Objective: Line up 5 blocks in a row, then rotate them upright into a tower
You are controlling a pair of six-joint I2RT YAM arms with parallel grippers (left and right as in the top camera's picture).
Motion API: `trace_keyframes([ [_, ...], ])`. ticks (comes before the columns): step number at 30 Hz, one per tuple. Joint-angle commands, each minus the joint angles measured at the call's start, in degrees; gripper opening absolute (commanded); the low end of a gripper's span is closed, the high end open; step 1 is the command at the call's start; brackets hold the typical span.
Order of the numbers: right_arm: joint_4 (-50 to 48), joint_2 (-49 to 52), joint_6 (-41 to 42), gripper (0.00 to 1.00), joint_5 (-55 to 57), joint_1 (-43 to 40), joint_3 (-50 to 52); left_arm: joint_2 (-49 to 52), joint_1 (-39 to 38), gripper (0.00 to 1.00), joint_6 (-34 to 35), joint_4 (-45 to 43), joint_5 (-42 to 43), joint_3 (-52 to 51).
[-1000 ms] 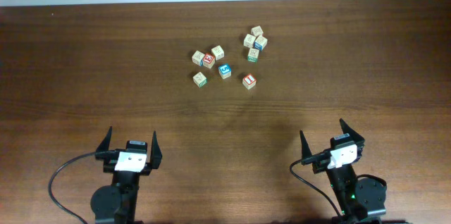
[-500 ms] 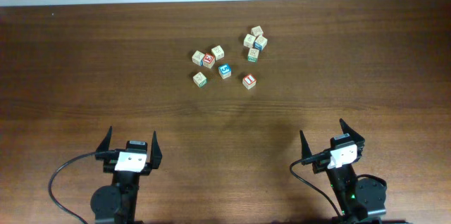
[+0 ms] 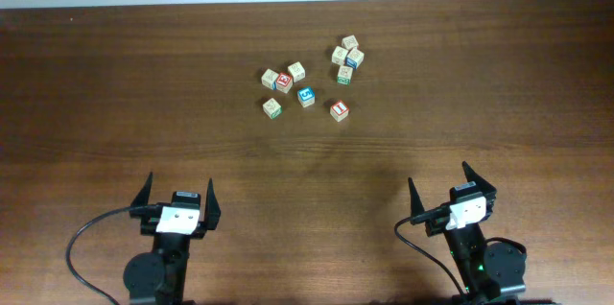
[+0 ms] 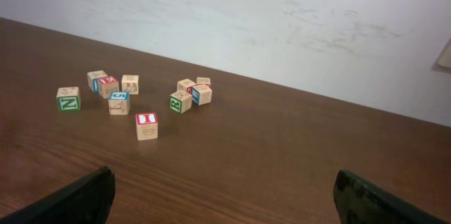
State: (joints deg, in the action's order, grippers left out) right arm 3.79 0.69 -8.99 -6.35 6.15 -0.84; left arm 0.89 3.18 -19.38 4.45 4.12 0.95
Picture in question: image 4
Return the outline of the wooden block red I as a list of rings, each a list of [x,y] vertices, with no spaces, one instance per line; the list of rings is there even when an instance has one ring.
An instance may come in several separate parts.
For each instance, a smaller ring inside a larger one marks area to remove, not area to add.
[[[144,141],[158,138],[158,119],[155,112],[135,115],[137,139]]]

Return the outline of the wooden block green R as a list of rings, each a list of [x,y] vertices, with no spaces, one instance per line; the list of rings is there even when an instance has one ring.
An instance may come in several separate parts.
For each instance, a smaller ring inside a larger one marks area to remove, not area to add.
[[[192,95],[188,92],[178,90],[170,95],[170,109],[181,114],[192,106]]]

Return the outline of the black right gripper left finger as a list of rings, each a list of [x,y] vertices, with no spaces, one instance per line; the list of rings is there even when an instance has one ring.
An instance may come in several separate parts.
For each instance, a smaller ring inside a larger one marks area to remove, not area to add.
[[[105,224],[116,193],[106,166],[1,219],[3,224]]]

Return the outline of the wooden block green N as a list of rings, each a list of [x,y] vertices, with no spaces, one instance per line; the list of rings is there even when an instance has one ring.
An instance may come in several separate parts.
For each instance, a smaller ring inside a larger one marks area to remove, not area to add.
[[[60,112],[79,111],[81,98],[79,87],[60,87],[56,95]]]

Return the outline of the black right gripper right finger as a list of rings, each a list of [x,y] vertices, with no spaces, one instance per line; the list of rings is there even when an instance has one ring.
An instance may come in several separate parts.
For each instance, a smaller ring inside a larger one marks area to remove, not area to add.
[[[348,170],[338,172],[333,200],[341,224],[447,224]]]

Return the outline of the wooden block blue 5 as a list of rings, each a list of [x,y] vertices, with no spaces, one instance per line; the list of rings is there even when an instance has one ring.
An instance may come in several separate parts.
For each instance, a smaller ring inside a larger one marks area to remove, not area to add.
[[[109,96],[109,113],[111,115],[127,115],[130,112],[130,94],[128,92],[112,92]]]

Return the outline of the plain wooden picture block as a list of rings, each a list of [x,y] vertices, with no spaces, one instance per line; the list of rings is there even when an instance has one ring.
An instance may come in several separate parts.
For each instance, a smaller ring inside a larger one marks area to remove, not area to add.
[[[130,94],[139,94],[139,76],[138,75],[123,75],[122,91]]]

